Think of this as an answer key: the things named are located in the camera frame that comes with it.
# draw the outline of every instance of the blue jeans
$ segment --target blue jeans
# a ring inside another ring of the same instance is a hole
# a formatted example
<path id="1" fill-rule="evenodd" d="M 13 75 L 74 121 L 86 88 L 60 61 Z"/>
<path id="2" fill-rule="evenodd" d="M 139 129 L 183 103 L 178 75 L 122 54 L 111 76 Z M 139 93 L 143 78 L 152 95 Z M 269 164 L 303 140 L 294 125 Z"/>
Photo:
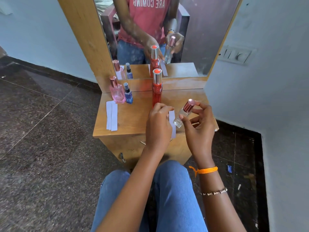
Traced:
<path id="1" fill-rule="evenodd" d="M 164 55 L 166 44 L 159 45 L 162 54 Z M 123 40 L 118 41 L 117 59 L 120 65 L 129 64 L 150 64 L 150 59 L 144 54 L 144 49 L 138 48 Z"/>
<path id="2" fill-rule="evenodd" d="M 106 176 L 101 185 L 91 232 L 99 226 L 129 177 L 128 172 L 120 170 Z M 157 203 L 157 231 L 208 231 L 185 167 L 177 161 L 169 160 L 157 168 L 153 180 Z M 149 231 L 146 212 L 139 231 Z"/>

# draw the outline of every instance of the floor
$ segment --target floor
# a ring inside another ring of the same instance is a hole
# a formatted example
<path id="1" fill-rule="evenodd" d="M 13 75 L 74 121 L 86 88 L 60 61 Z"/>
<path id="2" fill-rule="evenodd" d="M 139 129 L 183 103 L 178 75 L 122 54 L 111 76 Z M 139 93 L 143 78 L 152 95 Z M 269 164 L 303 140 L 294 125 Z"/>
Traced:
<path id="1" fill-rule="evenodd" d="M 92 137 L 98 85 L 14 63 L 0 77 L 1 231 L 89 231 L 100 184 L 122 169 Z M 218 124 L 214 161 L 247 231 L 258 231 L 254 140 Z M 188 172 L 204 213 L 198 177 Z"/>

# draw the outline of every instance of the perfume bottle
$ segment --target perfume bottle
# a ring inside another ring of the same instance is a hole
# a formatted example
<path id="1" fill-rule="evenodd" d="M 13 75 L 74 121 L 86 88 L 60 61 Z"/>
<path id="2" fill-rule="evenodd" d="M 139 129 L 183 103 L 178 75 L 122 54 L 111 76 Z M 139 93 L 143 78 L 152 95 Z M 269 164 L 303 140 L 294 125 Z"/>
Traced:
<path id="1" fill-rule="evenodd" d="M 156 68 L 160 68 L 160 61 L 158 56 L 159 46 L 153 45 L 151 47 L 151 59 L 150 59 L 150 78 L 153 78 L 153 70 Z"/>
<path id="2" fill-rule="evenodd" d="M 165 47 L 165 53 L 164 53 L 164 63 L 168 64 L 171 63 L 172 60 L 172 49 L 175 47 L 175 36 L 171 36 L 170 41 Z"/>
<path id="3" fill-rule="evenodd" d="M 161 94 L 162 94 L 162 70 L 157 68 L 153 70 L 154 80 L 152 83 L 152 107 L 155 106 L 156 103 L 161 102 Z"/>
<path id="4" fill-rule="evenodd" d="M 123 68 L 119 65 L 118 60 L 113 60 L 114 68 L 116 71 L 116 76 L 118 80 L 124 80 L 126 78 L 125 72 L 123 71 Z"/>
<path id="5" fill-rule="evenodd" d="M 126 102 L 129 104 L 133 103 L 133 96 L 132 96 L 132 92 L 129 89 L 129 85 L 128 83 L 124 83 L 123 86 L 125 87 L 125 97 L 126 97 Z"/>
<path id="6" fill-rule="evenodd" d="M 191 114 L 192 109 L 195 105 L 195 101 L 193 99 L 189 99 L 186 103 L 186 105 L 184 105 L 184 107 L 179 111 L 179 115 L 183 115 L 183 116 L 188 116 Z M 173 124 L 176 125 L 178 128 L 180 128 L 182 126 L 182 121 L 180 120 L 178 117 L 175 118 L 175 120 L 173 121 Z"/>
<path id="7" fill-rule="evenodd" d="M 126 97 L 123 86 L 121 84 L 118 84 L 117 77 L 115 76 L 111 76 L 109 80 L 111 81 L 109 89 L 111 91 L 113 100 L 117 103 L 124 103 L 126 101 Z"/>
<path id="8" fill-rule="evenodd" d="M 131 72 L 130 64 L 126 63 L 126 68 L 127 68 L 127 79 L 133 79 L 133 74 Z"/>

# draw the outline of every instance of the beaded bracelet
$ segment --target beaded bracelet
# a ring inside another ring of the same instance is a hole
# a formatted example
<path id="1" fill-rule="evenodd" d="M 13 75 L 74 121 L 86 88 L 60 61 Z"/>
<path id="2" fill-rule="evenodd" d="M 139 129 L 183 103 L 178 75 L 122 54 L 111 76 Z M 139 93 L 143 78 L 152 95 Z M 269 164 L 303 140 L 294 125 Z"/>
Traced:
<path id="1" fill-rule="evenodd" d="M 222 194 L 224 192 L 227 191 L 227 188 L 225 187 L 225 189 L 221 190 L 221 191 L 216 191 L 216 192 L 211 192 L 211 193 L 200 193 L 200 195 L 217 195 L 217 194 Z"/>

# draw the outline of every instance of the pink t-shirt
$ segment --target pink t-shirt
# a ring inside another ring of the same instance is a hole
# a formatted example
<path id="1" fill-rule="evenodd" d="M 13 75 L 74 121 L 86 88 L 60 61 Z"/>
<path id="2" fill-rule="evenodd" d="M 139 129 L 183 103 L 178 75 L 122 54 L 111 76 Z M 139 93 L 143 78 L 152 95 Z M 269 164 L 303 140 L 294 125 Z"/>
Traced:
<path id="1" fill-rule="evenodd" d="M 170 0 L 127 0 L 130 16 L 143 31 L 155 38 L 159 44 L 165 42 L 163 21 L 168 11 Z M 120 27 L 118 40 L 131 43 L 139 48 L 143 46 L 136 42 Z"/>

